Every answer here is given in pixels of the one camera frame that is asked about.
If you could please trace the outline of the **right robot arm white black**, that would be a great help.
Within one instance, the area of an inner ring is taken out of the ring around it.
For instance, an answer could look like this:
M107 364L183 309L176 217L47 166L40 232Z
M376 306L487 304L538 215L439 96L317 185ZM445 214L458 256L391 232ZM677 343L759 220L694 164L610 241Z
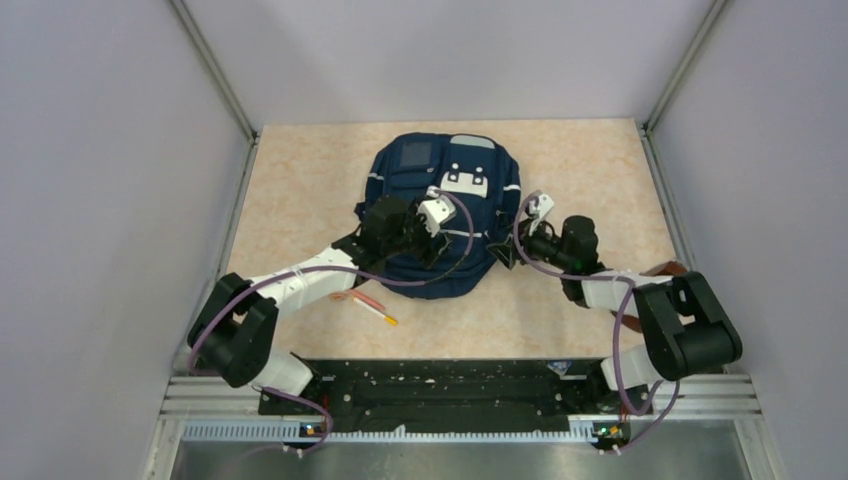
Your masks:
M598 253L594 221L573 215L555 231L525 219L500 243L488 246L507 268L517 263L553 267L566 298L609 311L616 330L631 329L642 344L595 361L586 373L586 397L612 412L633 388L677 381L738 361L743 343L707 279L668 262L650 273L614 271Z

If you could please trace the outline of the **navy blue backpack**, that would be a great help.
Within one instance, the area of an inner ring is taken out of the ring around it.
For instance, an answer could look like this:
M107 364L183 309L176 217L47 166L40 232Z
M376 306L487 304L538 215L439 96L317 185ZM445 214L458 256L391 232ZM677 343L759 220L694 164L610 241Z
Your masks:
M519 163L494 140L472 134L406 133L377 154L367 176L358 218L383 196L398 197L426 222L436 259L414 254L387 260L389 290L436 300L471 292L495 264L521 200Z

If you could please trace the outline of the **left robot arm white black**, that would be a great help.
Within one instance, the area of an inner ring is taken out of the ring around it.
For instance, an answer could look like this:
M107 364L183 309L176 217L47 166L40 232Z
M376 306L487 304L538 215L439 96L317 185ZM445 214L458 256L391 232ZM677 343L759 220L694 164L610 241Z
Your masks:
M295 412L314 410L321 388L303 361L275 347L278 320L369 280L391 284L382 272L394 256L433 265L449 245L445 224L467 212L458 198L437 188L412 202L383 196L352 233L314 257L269 275L223 276L187 335L191 373L216 375L232 388L279 391Z

